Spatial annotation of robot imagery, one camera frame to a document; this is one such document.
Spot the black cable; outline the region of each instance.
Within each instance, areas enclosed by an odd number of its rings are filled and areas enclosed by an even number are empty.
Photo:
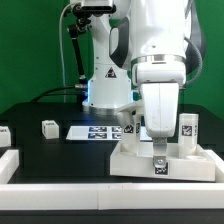
[[[53,93],[53,92],[57,92],[57,91],[61,91],[61,90],[66,90],[66,89],[75,89],[75,86],[64,86],[64,87],[58,87],[58,88],[47,90],[47,91],[41,93],[39,96],[33,98],[30,102],[31,103],[36,103],[36,102],[38,102],[39,99],[48,95],[49,93]]]
[[[49,96],[74,96],[74,95],[85,95],[85,92],[76,92],[76,93],[54,93],[54,94],[46,94],[38,98],[35,102],[32,103],[37,103],[41,98],[43,97],[49,97]]]

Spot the white block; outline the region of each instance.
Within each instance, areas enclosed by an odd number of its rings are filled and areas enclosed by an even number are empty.
[[[42,121],[42,133],[46,139],[59,138],[59,126],[53,120]]]
[[[8,127],[0,126],[0,147],[11,146],[11,133]]]
[[[7,150],[0,158],[0,184],[7,184],[19,166],[19,151]]]

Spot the cable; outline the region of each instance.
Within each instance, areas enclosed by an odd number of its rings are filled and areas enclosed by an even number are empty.
[[[63,87],[47,90],[47,91],[41,93],[39,96],[37,96],[34,99],[32,99],[30,102],[31,103],[36,103],[39,99],[41,99],[42,97],[48,95],[49,93],[53,93],[53,92],[57,92],[57,91],[61,91],[61,90],[67,90],[67,89],[75,89],[75,86],[63,86]]]
[[[62,66],[62,80],[63,80],[64,87],[66,86],[66,73],[65,73],[65,62],[64,62],[64,53],[63,53],[62,20],[66,10],[75,4],[76,3],[70,3],[67,6],[65,6],[59,20],[59,45],[60,45],[61,66]]]
[[[194,83],[200,77],[201,72],[202,72],[202,67],[203,67],[203,60],[202,60],[201,53],[200,53],[199,49],[196,47],[196,45],[187,37],[185,37],[184,40],[187,41],[188,44],[191,44],[191,46],[192,46],[193,50],[195,51],[197,58],[198,58],[198,71],[191,80],[186,82],[186,86],[188,86],[188,85],[191,85],[192,83]]]
[[[188,4],[187,4],[187,8],[186,8],[186,12],[185,12],[185,19],[187,19],[189,12],[191,11],[191,6],[193,4],[194,0],[189,0]]]

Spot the green wall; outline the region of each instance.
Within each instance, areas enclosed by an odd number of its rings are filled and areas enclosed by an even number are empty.
[[[45,90],[62,86],[58,22],[67,0],[1,0],[0,7],[0,113],[19,102],[28,102]],[[206,107],[224,119],[224,14],[223,0],[196,0],[207,40],[201,78],[181,93],[180,101]],[[67,84],[77,81],[71,41],[64,21]],[[80,38],[86,73],[91,75],[89,36]],[[47,98],[44,101],[62,101]]]

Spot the white platform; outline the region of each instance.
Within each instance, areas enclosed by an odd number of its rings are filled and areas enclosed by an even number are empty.
[[[177,144],[168,143],[166,167],[153,165],[153,143],[127,145],[118,142],[110,157],[110,174],[115,176],[152,177],[162,179],[215,181],[215,162],[199,145],[196,154],[179,159]]]
[[[224,162],[206,154],[215,162],[215,183],[1,184],[0,210],[224,208]],[[15,168],[18,160],[10,161]]]

